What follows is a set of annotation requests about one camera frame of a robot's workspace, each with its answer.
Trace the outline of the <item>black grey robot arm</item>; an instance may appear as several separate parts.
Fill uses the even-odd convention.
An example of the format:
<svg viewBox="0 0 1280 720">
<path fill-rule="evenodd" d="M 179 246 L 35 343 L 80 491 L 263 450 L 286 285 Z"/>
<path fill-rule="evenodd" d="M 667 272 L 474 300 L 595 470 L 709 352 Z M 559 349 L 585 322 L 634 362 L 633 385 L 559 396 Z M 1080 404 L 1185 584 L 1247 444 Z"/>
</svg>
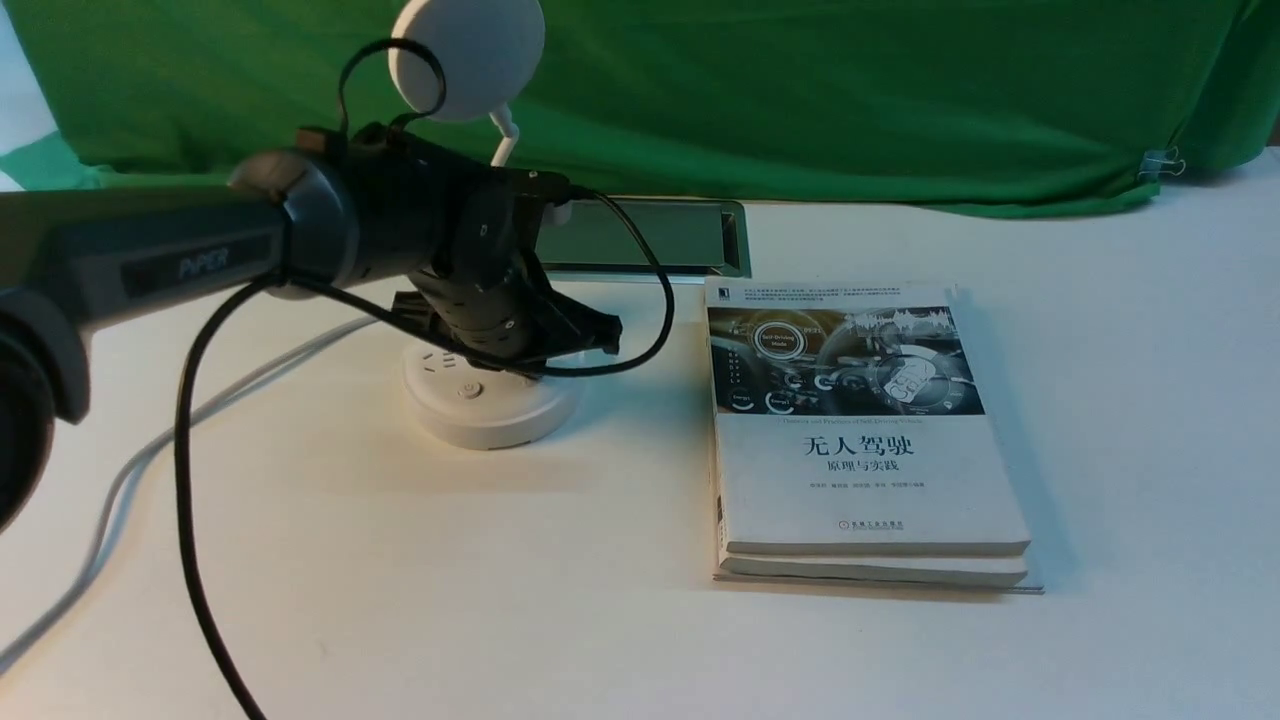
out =
<svg viewBox="0 0 1280 720">
<path fill-rule="evenodd" d="M 264 277 L 282 299 L 407 277 L 428 333 L 485 369 L 617 354 L 621 319 L 553 290 L 535 254 L 548 211 L 582 196 L 379 123 L 302 128 L 227 186 L 4 193 L 3 523 L 35 492 L 55 423 L 90 410 L 95 332 Z"/>
</svg>

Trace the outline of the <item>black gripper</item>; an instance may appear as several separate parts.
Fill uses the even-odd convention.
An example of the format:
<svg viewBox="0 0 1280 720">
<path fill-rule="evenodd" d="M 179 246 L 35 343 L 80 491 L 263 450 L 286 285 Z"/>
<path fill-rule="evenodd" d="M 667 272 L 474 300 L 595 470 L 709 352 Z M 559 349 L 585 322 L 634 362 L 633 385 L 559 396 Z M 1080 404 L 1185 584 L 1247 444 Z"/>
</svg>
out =
<svg viewBox="0 0 1280 720">
<path fill-rule="evenodd" d="M 561 305 L 535 254 L 547 209 L 570 200 L 570 181 L 543 170 L 495 170 L 468 187 L 393 313 L 502 364 L 535 368 L 593 350 L 617 356 L 621 318 Z"/>
</svg>

